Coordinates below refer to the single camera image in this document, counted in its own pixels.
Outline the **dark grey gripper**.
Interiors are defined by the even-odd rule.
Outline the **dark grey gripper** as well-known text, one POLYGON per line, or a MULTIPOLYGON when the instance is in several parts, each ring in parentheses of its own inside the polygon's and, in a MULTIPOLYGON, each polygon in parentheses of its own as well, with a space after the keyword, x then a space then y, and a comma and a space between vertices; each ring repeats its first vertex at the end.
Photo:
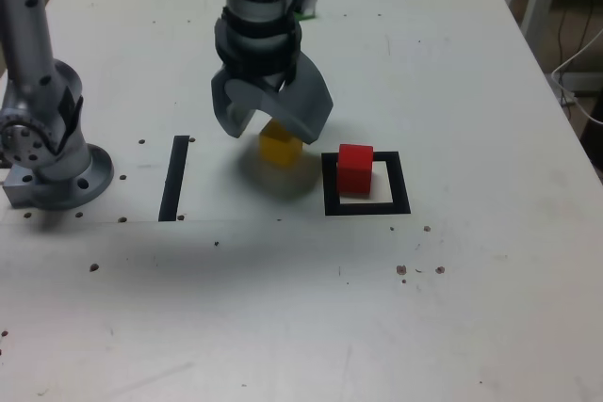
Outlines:
POLYGON ((289 71, 255 77, 219 70, 211 79, 213 109, 222 129, 240 138, 256 111, 279 122, 306 144, 318 140, 334 103, 324 78, 305 54, 297 60, 295 77, 289 71))

